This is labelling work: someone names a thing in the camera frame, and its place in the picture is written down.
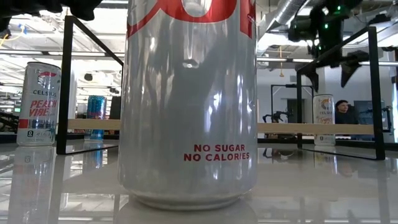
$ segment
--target man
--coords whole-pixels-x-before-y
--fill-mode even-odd
[[[339,100],[336,103],[336,124],[359,124],[359,121],[354,112],[348,110],[348,101]]]

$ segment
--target reflective tabletop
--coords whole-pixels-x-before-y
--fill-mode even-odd
[[[57,156],[53,147],[3,144],[0,223],[398,223],[398,156],[387,155],[376,162],[259,145],[257,185],[237,203],[168,212],[119,185],[117,148]]]

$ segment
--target white can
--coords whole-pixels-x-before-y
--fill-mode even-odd
[[[253,0],[129,0],[119,181],[147,205],[229,205],[257,173]]]
[[[313,122],[315,124],[335,124],[335,102],[333,95],[323,94],[313,98]],[[315,134],[316,146],[334,146],[334,134]]]
[[[55,142],[61,69],[41,62],[29,62],[25,70],[17,143],[46,146]]]

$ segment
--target blue energy drink can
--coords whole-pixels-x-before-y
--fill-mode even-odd
[[[87,104],[87,119],[105,119],[106,98],[104,96],[89,96]],[[86,141],[102,141],[104,130],[86,130]]]

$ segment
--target wooden plank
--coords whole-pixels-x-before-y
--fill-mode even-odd
[[[69,119],[68,129],[119,130],[120,120]],[[373,134],[373,125],[258,123],[258,133]]]
[[[373,125],[259,123],[257,130],[258,133],[373,134]]]

